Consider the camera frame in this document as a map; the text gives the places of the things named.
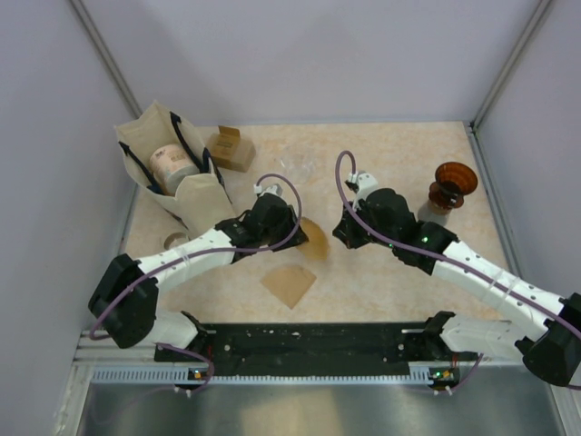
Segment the left aluminium frame post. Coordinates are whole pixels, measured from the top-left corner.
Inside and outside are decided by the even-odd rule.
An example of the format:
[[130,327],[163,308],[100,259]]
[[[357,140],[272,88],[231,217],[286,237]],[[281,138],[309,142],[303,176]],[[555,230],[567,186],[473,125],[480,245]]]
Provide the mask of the left aluminium frame post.
[[137,119],[143,113],[142,107],[137,102],[130,85],[126,81],[100,30],[84,4],[84,1],[67,0],[66,3],[72,9],[75,18],[89,39],[91,46],[103,65],[105,72],[112,80],[116,92],[120,96],[124,106],[131,114],[131,117]]

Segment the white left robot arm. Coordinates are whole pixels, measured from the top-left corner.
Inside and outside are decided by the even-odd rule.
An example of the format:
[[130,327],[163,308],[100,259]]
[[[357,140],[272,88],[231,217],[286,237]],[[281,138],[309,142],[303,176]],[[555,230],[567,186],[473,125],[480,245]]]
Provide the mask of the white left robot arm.
[[213,269],[261,252],[277,252],[307,240],[300,228],[303,208],[276,193],[261,193],[243,216],[216,223],[201,236],[161,253],[134,259],[126,253],[108,265],[88,302],[97,330],[120,349],[168,344],[186,360],[205,352],[200,323],[187,312],[167,312],[160,299]]

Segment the aluminium frame post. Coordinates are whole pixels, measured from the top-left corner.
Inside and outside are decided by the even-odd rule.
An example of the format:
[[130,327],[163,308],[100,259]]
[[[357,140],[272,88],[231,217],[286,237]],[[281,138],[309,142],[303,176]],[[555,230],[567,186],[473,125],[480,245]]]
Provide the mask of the aluminium frame post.
[[66,3],[72,9],[75,18],[89,39],[91,46],[103,65],[105,72],[112,80],[116,92],[120,96],[124,106],[131,114],[131,117],[137,119],[143,113],[142,107],[137,102],[130,85],[126,81],[100,30],[84,4],[84,1],[67,0]]
[[490,112],[504,92],[506,86],[516,72],[528,48],[532,45],[538,32],[551,13],[556,1],[542,0],[537,4],[528,18],[525,27],[515,41],[507,59],[502,64],[493,84],[489,88],[485,99],[478,108],[473,120],[469,123],[470,131],[476,134],[487,120]]

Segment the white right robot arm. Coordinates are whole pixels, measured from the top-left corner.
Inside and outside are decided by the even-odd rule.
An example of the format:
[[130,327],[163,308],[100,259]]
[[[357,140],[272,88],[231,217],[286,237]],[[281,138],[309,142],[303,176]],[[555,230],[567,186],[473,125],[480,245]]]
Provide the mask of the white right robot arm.
[[475,352],[518,360],[540,380],[573,389],[580,367],[580,296],[543,290],[487,260],[455,233],[438,223],[423,222],[405,198],[381,188],[372,178],[340,183],[340,223],[334,236],[347,248],[382,245],[405,265],[451,282],[493,308],[502,320],[486,322],[452,312],[434,317],[426,333],[426,353],[437,360],[452,352]]

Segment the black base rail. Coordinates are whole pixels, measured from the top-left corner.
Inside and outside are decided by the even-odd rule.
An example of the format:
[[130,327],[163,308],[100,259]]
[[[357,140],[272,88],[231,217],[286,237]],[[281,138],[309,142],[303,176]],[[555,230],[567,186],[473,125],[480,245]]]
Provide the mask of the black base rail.
[[422,322],[214,323],[190,346],[216,376],[406,375],[410,362],[450,362]]

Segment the right aluminium frame post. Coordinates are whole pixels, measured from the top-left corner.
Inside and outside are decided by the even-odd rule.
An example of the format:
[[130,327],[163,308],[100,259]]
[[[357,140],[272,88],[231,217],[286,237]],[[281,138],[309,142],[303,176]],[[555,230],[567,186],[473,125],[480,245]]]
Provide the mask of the right aluminium frame post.
[[542,0],[537,4],[528,18],[525,27],[515,41],[507,59],[502,64],[493,84],[489,88],[485,99],[478,108],[473,120],[469,123],[470,131],[476,134],[487,120],[490,112],[504,92],[506,86],[516,72],[528,48],[532,45],[538,32],[551,13],[556,1]]

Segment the brown paper filter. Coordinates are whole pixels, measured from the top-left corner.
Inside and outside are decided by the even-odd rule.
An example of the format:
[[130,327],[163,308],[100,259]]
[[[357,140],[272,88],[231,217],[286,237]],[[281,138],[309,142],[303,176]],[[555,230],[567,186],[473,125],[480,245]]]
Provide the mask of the brown paper filter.
[[311,219],[303,217],[300,220],[300,228],[305,233],[308,241],[302,243],[297,249],[311,261],[326,261],[329,255],[329,241],[321,227]]
[[283,265],[267,272],[261,284],[280,302],[293,309],[317,280],[316,275],[298,264]]

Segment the cream canvas tote bag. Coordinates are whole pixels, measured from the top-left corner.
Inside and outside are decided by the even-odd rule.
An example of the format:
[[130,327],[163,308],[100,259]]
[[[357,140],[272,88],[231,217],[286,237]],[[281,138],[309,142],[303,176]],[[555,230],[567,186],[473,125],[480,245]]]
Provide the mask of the cream canvas tote bag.
[[189,234],[233,217],[222,175],[189,121],[153,102],[115,132],[126,172]]

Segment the clear plastic cup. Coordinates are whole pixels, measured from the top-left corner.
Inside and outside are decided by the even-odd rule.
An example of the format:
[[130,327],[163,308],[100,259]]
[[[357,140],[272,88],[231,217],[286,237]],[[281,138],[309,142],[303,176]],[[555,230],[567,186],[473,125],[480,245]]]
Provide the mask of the clear plastic cup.
[[284,175],[295,184],[306,184],[314,174],[314,163],[306,154],[286,151],[280,162]]

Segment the brown cardboard box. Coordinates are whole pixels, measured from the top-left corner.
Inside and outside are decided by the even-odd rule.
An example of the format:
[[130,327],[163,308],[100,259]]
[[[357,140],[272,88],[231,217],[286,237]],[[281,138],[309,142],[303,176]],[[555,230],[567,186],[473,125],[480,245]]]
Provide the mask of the brown cardboard box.
[[248,172],[256,155],[250,139],[242,137],[239,129],[223,125],[211,135],[207,148],[217,166],[238,173]]

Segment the amber glass coffee dripper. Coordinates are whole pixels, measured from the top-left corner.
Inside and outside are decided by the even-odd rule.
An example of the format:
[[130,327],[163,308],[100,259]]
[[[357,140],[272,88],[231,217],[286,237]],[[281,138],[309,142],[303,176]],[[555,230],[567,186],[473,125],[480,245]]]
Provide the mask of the amber glass coffee dripper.
[[465,197],[475,192],[477,187],[478,177],[470,167],[459,162],[446,162],[436,169],[428,198],[439,209],[449,211],[460,208]]

